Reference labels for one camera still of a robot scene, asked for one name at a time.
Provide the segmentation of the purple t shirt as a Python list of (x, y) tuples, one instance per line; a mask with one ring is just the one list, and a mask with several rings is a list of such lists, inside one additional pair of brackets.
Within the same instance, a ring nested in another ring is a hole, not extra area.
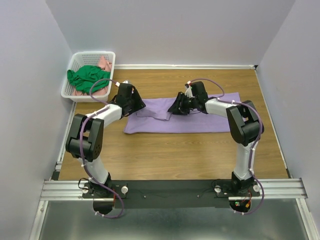
[(135, 133), (228, 133), (227, 118), (215, 114), (204, 114), (193, 110), (188, 115), (174, 115), (168, 112), (175, 98), (144, 99), (146, 107), (131, 114), (123, 130)]

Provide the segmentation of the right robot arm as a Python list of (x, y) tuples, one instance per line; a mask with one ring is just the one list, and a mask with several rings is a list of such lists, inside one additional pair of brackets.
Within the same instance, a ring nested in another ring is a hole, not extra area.
[(223, 100), (220, 96), (209, 97), (202, 78), (188, 81), (185, 92), (179, 92), (168, 112), (187, 116), (192, 110), (207, 115), (225, 117), (228, 121), (231, 137), (237, 143), (236, 165), (228, 181), (228, 188), (241, 196), (257, 180), (254, 174), (256, 146), (264, 132), (264, 125), (252, 101)]

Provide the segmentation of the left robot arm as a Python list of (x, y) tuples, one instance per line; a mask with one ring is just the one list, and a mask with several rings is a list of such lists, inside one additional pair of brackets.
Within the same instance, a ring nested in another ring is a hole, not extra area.
[(81, 162), (88, 180), (94, 184), (93, 191), (101, 198), (115, 193), (101, 160), (104, 129), (146, 106), (135, 86), (127, 82), (116, 85), (118, 92), (111, 102), (90, 114), (73, 117), (65, 143), (65, 150)]

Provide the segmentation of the pink t shirt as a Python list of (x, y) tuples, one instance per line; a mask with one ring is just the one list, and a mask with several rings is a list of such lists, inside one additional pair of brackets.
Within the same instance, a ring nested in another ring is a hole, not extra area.
[(108, 71), (110, 73), (111, 73), (111, 70), (112, 70), (112, 63), (107, 61), (104, 56), (101, 56), (99, 61), (98, 61), (98, 64), (94, 65), (94, 66), (100, 67), (103, 70)]

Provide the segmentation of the green t shirt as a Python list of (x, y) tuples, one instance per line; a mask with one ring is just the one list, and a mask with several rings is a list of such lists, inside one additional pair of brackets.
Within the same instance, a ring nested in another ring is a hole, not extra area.
[(110, 71), (93, 65), (84, 65), (77, 71), (71, 69), (67, 71), (67, 80), (74, 87), (73, 95), (75, 96), (89, 95), (93, 85), (92, 94), (106, 88), (109, 85), (110, 76)]

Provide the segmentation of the white perforated plastic basket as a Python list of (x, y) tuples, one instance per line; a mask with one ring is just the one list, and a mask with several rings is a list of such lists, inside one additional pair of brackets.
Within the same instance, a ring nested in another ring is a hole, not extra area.
[[(67, 70), (73, 70), (76, 72), (80, 67), (83, 66), (97, 66), (101, 57), (104, 57), (106, 61), (109, 61), (111, 63), (110, 78), (113, 79), (116, 54), (112, 51), (98, 50), (76, 52), (71, 57)], [(89, 95), (74, 95), (74, 91), (75, 87), (72, 86), (67, 77), (65, 77), (60, 92), (63, 98), (70, 99), (75, 103), (94, 102), (94, 100)]]

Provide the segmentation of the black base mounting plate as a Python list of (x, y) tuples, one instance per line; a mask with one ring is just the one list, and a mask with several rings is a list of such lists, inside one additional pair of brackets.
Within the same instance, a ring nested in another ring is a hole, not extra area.
[(240, 187), (233, 187), (230, 179), (113, 180), (111, 190), (89, 181), (81, 190), (83, 198), (94, 199), (95, 209), (103, 210), (107, 206), (118, 209), (235, 207), (239, 212), (248, 212), (248, 203), (261, 195), (253, 179)]

